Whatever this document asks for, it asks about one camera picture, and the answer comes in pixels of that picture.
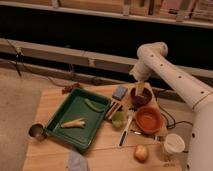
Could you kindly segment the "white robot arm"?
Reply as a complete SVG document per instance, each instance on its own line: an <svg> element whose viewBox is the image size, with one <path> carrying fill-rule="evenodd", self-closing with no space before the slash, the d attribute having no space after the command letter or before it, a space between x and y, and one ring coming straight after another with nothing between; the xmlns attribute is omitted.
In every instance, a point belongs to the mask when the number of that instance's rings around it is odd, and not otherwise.
<svg viewBox="0 0 213 171"><path fill-rule="evenodd" d="M129 74L145 81L155 72L188 105L195 116L185 171L213 171L213 87L169 62L167 54L164 42L142 44Z"/></svg>

